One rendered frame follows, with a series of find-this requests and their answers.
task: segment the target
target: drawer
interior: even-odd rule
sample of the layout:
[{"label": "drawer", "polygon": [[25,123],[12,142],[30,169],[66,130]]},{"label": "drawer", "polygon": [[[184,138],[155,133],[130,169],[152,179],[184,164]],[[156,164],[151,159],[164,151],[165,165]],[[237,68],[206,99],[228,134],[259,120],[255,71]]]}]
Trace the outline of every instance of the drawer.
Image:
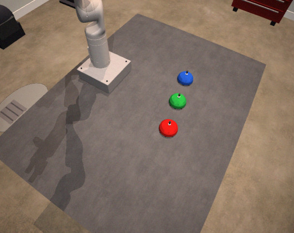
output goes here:
[{"label": "drawer", "polygon": [[264,5],[266,7],[272,7],[281,11],[287,11],[288,7],[293,0],[252,0],[255,3]]},{"label": "drawer", "polygon": [[286,12],[264,6],[261,3],[259,4],[253,0],[233,0],[232,6],[261,16],[275,23],[279,23]]}]

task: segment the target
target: concrete floor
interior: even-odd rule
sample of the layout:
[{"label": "concrete floor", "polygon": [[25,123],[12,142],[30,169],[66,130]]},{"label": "concrete floor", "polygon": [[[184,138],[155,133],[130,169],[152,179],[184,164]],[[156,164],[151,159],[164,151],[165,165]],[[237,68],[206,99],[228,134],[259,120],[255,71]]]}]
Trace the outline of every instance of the concrete floor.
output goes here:
[{"label": "concrete floor", "polygon": [[[294,21],[283,18],[273,27],[262,17],[234,12],[231,4],[103,0],[108,37],[140,13],[266,64],[201,232],[294,233]],[[80,23],[75,9],[58,0],[18,21],[26,35],[0,49],[0,103],[31,83],[51,89],[88,55],[88,23]],[[88,231],[0,161],[0,233],[18,232]]]}]

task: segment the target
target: white baseboard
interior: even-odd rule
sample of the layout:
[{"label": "white baseboard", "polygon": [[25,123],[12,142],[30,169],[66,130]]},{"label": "white baseboard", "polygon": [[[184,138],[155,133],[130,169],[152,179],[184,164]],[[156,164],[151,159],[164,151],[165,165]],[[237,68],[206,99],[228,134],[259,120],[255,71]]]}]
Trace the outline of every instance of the white baseboard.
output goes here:
[{"label": "white baseboard", "polygon": [[291,20],[294,21],[294,12],[286,11],[284,17],[285,17],[285,18],[289,18],[289,19],[291,19]]},{"label": "white baseboard", "polygon": [[46,3],[49,0],[33,0],[29,4],[21,7],[20,9],[13,12],[15,19],[18,20],[22,16],[25,16],[27,13],[31,12],[32,10],[36,9],[38,6]]}]

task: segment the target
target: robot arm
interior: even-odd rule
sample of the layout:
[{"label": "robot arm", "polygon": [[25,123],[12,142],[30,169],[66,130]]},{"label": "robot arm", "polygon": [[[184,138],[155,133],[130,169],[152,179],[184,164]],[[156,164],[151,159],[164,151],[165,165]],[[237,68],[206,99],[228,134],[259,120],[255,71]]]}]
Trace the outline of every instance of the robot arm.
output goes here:
[{"label": "robot arm", "polygon": [[85,28],[90,59],[94,67],[105,68],[110,63],[102,0],[74,0],[81,23],[91,22]]}]

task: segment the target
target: white square base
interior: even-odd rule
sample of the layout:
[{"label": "white square base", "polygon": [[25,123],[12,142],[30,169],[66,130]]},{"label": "white square base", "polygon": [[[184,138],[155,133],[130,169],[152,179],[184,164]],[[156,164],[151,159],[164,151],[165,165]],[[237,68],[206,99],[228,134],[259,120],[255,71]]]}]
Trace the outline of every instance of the white square base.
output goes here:
[{"label": "white square base", "polygon": [[131,71],[131,61],[109,52],[110,64],[105,68],[93,66],[90,58],[78,69],[79,77],[91,85],[111,93]]}]

